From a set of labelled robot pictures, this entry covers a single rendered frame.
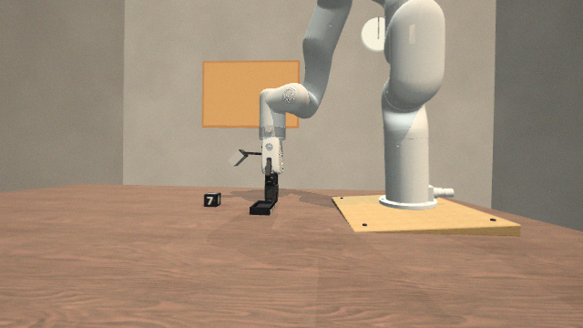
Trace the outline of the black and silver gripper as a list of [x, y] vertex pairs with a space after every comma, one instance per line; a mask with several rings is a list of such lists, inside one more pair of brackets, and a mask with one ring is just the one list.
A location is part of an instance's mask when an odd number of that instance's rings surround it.
[[[265, 174], [265, 200], [276, 200], [276, 190], [279, 197], [278, 175], [283, 173], [282, 141], [284, 137], [259, 137], [262, 140], [261, 172]], [[275, 172], [274, 172], [275, 171]]]

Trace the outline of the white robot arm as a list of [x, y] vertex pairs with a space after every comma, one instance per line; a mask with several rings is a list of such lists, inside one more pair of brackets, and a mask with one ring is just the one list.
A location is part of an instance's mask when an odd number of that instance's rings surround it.
[[[444, 78], [445, 17], [433, 0], [372, 1], [384, 8], [384, 56], [390, 65], [381, 96], [386, 197], [380, 197], [379, 203], [401, 210], [433, 209], [438, 197], [454, 197], [452, 189], [429, 185], [424, 107]], [[317, 0], [302, 42], [303, 85], [290, 83], [262, 90], [259, 137], [285, 138], [286, 112], [298, 118], [315, 114], [352, 3], [353, 0]]]

